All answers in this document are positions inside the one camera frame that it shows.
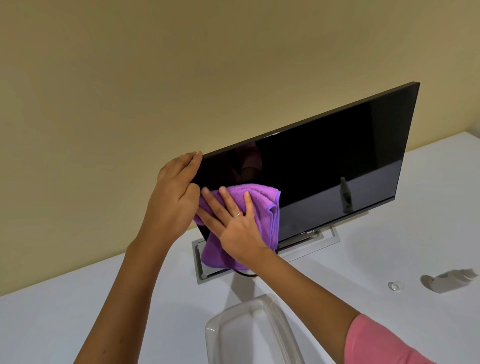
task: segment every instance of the white bottle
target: white bottle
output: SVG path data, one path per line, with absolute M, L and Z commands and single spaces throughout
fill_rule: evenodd
M 444 293 L 468 286 L 475 277 L 478 274 L 473 269 L 453 269 L 432 278 L 429 286 L 434 292 Z

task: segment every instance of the hand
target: hand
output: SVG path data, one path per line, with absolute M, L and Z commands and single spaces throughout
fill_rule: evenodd
M 243 195 L 247 209 L 245 216 L 243 216 L 228 190 L 225 187 L 220 187 L 219 192 L 228 211 L 205 187 L 202 189 L 202 196 L 216 218 L 200 207 L 197 210 L 197 215 L 210 231 L 219 238 L 222 248 L 231 257 L 244 266 L 253 269 L 262 252 L 270 251 L 270 249 L 265 245 L 258 232 L 252 198 L 248 192 Z
M 188 229 L 195 216 L 200 187 L 190 183 L 202 161 L 191 152 L 168 162 L 158 173 L 136 241 L 150 248 L 167 248 Z

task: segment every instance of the monitor screen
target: monitor screen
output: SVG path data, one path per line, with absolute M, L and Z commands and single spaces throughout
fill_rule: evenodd
M 193 182 L 210 190 L 243 183 L 279 189 L 279 242 L 392 201 L 419 85 L 208 153 Z M 209 230 L 200 230 L 206 239 Z

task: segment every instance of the purple towel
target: purple towel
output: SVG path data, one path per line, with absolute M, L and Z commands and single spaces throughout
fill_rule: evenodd
M 245 191 L 250 193 L 255 208 L 255 222 L 257 223 L 260 236 L 265 242 L 265 245 L 274 251 L 278 245 L 278 226 L 280 223 L 280 208 L 278 206 L 278 201 L 280 199 L 280 191 L 273 187 L 254 183 L 231 186 L 227 189 L 239 209 L 243 212 L 246 210 L 243 194 Z M 212 194 L 222 206 L 225 207 L 225 203 L 223 202 L 220 193 L 218 191 L 212 191 Z M 200 203 L 198 205 L 210 215 L 213 215 L 212 210 L 202 196 L 200 196 Z M 198 225 L 205 225 L 198 215 L 195 215 L 193 221 Z M 210 233 L 208 236 L 200 258 L 204 264 L 212 268 L 232 268 L 236 270 L 248 269 L 223 250 L 220 240 L 213 233 Z

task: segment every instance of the white desk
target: white desk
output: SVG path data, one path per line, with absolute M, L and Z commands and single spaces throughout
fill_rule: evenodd
M 480 361 L 480 285 L 438 295 L 422 274 L 480 266 L 480 139 L 461 133 L 405 156 L 396 201 L 337 225 L 341 242 L 293 265 L 439 363 Z M 186 232 L 158 278 L 140 363 L 207 363 L 206 322 L 270 288 L 230 274 L 197 285 Z M 71 363 L 123 255 L 0 297 L 0 363 Z M 400 280 L 401 292 L 387 284 Z M 332 363 L 292 311 L 306 363 Z

